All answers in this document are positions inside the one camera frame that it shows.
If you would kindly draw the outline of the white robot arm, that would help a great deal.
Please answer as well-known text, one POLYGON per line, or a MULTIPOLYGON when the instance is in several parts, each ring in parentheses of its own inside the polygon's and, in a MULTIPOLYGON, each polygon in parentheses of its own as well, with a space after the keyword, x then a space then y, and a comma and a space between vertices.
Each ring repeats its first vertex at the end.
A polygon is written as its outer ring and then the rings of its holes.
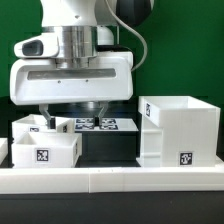
POLYGON ((101 119, 110 101, 133 94, 133 53, 110 28, 129 32, 152 12, 154 0, 40 0, 42 34, 17 43, 10 98, 37 105, 52 129, 50 104, 98 102, 101 119))

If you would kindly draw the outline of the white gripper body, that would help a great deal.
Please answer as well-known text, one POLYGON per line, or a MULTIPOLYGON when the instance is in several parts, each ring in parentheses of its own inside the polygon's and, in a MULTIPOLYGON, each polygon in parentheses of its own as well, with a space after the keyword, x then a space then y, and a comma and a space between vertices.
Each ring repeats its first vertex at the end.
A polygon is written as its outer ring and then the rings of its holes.
POLYGON ((100 52, 84 69, 58 69, 53 59, 19 59, 10 74, 16 105, 128 100, 133 94, 131 52, 100 52))

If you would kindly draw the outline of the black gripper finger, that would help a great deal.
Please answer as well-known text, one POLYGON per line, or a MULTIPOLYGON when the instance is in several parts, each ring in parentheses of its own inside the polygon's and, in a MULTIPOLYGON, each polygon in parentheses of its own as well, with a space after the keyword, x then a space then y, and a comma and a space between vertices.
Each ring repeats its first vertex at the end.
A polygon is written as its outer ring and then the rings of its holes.
POLYGON ((48 112, 48 105, 47 104, 41 104, 39 106, 39 111, 42 114, 42 116, 46 120, 46 125, 48 129, 55 129, 56 128, 56 120, 54 117, 52 117, 48 112))
POLYGON ((102 125, 102 119, 104 117, 104 114, 106 113, 108 109, 108 102, 100 102, 99 103, 99 112, 94 117, 94 125, 95 126, 101 126, 102 125))

